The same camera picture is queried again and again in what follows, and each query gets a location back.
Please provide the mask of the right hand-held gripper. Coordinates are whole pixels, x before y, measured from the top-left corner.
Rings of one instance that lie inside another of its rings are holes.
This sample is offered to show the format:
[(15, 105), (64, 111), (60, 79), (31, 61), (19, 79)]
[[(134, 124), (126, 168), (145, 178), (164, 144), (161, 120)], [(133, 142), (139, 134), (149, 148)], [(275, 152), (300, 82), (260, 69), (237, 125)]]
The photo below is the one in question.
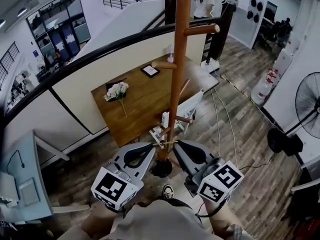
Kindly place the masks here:
[(173, 145), (173, 152), (181, 168), (189, 174), (184, 185), (192, 197), (199, 195), (219, 204), (244, 179), (244, 175), (231, 161), (215, 158), (204, 144), (178, 140)]

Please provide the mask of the brown wooden coat rack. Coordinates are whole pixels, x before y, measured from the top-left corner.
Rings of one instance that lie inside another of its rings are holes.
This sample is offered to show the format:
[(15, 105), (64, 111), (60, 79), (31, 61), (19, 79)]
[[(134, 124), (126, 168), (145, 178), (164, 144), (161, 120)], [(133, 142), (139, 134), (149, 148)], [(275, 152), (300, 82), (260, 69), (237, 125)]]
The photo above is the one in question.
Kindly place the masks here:
[(158, 160), (161, 162), (165, 162), (169, 158), (170, 144), (173, 142), (174, 137), (175, 121), (178, 119), (177, 110), (183, 87), (188, 37), (220, 32), (220, 27), (217, 24), (190, 27), (190, 12), (191, 0), (176, 0), (173, 63), (152, 62), (154, 68), (172, 70), (169, 121), (168, 127), (163, 131), (164, 134), (167, 134), (167, 144), (164, 149), (159, 150), (157, 155)]

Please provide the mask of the person's left forearm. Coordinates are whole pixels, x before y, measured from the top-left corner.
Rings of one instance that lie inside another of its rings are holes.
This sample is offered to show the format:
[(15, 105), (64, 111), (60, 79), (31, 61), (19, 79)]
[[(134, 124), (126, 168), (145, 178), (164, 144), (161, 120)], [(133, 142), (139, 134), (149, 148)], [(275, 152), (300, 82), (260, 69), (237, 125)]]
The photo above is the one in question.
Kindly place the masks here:
[(107, 236), (124, 218), (123, 212), (113, 212), (102, 202), (96, 202), (91, 208), (89, 216), (80, 225), (80, 229), (91, 238)]

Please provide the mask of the person's right forearm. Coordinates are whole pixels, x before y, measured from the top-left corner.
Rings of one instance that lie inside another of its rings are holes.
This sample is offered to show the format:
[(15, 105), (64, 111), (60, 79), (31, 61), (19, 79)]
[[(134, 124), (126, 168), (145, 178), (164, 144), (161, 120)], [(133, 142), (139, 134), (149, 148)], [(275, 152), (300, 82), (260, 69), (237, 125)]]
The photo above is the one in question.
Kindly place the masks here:
[(243, 228), (240, 219), (232, 212), (228, 204), (225, 203), (222, 208), (209, 218), (213, 233), (226, 240), (232, 235), (227, 229), (232, 225), (238, 225)]

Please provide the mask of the person's black white sneaker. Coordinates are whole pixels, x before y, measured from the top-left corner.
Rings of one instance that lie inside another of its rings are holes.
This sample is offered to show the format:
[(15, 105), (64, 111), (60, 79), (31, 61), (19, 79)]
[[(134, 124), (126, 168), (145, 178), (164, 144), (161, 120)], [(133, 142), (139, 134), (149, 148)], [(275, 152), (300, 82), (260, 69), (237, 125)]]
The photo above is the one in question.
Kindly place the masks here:
[(174, 198), (174, 189), (171, 185), (166, 184), (162, 188), (162, 198), (169, 200)]

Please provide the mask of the person's beige shirt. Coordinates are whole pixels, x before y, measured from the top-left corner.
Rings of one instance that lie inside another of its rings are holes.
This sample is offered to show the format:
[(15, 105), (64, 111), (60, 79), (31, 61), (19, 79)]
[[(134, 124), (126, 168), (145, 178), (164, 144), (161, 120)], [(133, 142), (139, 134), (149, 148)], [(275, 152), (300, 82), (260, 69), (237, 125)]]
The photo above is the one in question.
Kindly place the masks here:
[[(254, 240), (237, 225), (227, 228), (225, 240)], [(195, 212), (164, 200), (147, 207), (134, 205), (110, 234), (99, 240), (224, 240), (204, 229)]]

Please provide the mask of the pale flower bouquet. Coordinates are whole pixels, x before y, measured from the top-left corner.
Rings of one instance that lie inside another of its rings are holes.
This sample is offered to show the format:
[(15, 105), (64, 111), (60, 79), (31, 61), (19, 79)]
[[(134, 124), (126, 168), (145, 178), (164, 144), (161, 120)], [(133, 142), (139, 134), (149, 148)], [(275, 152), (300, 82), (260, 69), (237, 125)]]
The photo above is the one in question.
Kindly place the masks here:
[(127, 112), (124, 106), (123, 99), (126, 96), (126, 91), (129, 88), (129, 85), (125, 82), (120, 82), (118, 84), (115, 84), (110, 88), (106, 94), (103, 96), (104, 100), (106, 102), (112, 102), (115, 100), (118, 100), (121, 104), (122, 110), (124, 112), (124, 115), (127, 117)]

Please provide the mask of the black table mat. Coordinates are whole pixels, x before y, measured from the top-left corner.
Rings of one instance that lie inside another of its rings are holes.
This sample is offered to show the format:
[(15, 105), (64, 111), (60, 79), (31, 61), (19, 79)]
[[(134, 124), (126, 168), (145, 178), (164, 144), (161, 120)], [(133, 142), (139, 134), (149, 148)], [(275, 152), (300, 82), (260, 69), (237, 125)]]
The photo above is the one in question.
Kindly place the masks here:
[(116, 84), (119, 84), (121, 82), (123, 82), (124, 80), (126, 80), (127, 78), (124, 78), (124, 79), (121, 79), (121, 80), (118, 80), (118, 81), (114, 81), (114, 82), (108, 82), (105, 84), (105, 88), (106, 88), (106, 91), (108, 92), (110, 88), (112, 88), (113, 85), (116, 85)]

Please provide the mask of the grey desk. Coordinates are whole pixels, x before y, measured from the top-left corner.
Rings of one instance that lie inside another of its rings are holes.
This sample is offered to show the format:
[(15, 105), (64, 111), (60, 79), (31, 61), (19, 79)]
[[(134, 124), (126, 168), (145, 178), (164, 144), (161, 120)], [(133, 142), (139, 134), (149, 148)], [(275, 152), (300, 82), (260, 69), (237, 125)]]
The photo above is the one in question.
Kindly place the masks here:
[[(0, 204), (0, 219), (7, 223), (26, 223), (53, 215), (52, 205), (43, 182), (38, 150), (33, 132), (21, 137), (2, 155), (0, 175), (13, 177), (13, 182), (6, 186), (17, 194), (17, 200)], [(39, 202), (25, 206), (21, 200), (19, 185), (33, 178)]]

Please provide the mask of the small pink desk fan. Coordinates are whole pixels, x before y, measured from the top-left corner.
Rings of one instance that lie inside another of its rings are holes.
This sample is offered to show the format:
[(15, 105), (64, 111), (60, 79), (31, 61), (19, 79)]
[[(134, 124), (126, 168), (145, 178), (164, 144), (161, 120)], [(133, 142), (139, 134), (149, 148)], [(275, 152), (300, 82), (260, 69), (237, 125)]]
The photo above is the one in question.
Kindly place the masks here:
[(174, 62), (174, 52), (175, 52), (175, 47), (173, 44), (170, 44), (166, 48), (166, 53), (168, 54), (167, 57), (167, 62), (168, 63), (173, 63)]

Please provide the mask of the grey tablet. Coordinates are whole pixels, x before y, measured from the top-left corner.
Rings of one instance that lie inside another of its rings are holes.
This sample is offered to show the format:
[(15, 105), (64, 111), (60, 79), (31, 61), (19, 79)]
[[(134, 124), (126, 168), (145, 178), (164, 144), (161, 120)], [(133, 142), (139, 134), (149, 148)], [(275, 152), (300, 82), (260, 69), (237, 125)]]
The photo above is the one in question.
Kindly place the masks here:
[(18, 186), (20, 199), (25, 206), (36, 204), (40, 201), (33, 178), (26, 180)]

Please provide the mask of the white cabinet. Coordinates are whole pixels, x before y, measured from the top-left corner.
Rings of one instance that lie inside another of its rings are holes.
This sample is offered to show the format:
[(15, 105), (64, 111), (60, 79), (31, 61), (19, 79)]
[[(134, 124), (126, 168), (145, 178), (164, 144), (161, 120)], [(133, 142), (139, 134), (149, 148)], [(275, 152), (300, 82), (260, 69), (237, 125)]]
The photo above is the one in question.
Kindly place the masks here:
[(288, 52), (285, 48), (283, 48), (277, 59), (275, 60), (272, 68), (274, 70), (278, 70), (279, 74), (284, 74), (284, 72), (288, 69), (289, 65), (291, 64), (293, 60), (293, 55)]

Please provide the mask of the glass office partition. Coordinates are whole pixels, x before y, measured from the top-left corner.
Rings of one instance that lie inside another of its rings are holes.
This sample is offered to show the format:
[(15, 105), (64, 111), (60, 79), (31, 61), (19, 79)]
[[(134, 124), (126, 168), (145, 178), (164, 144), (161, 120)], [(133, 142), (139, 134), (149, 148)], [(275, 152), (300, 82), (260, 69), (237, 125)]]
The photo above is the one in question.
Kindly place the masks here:
[(50, 65), (70, 62), (91, 39), (81, 0), (54, 0), (26, 21)]

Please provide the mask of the black picture frame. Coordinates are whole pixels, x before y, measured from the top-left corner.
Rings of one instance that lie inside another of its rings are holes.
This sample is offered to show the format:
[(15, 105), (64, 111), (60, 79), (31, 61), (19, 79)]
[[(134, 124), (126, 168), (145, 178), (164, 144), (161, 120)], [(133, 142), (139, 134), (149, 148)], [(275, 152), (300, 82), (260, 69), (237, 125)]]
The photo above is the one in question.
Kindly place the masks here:
[(146, 65), (145, 67), (141, 68), (140, 71), (144, 73), (149, 78), (153, 78), (161, 73), (160, 70), (152, 67), (150, 64)]

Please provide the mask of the dark wooden stair post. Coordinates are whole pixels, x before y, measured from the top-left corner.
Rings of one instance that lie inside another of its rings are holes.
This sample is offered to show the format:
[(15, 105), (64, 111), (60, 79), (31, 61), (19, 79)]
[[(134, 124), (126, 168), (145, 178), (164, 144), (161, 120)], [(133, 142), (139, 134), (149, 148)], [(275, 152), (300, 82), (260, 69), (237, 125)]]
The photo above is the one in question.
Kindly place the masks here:
[(212, 36), (209, 49), (209, 56), (216, 61), (222, 54), (235, 9), (236, 5), (234, 3), (225, 3), (222, 5), (221, 21), (217, 23), (220, 31)]

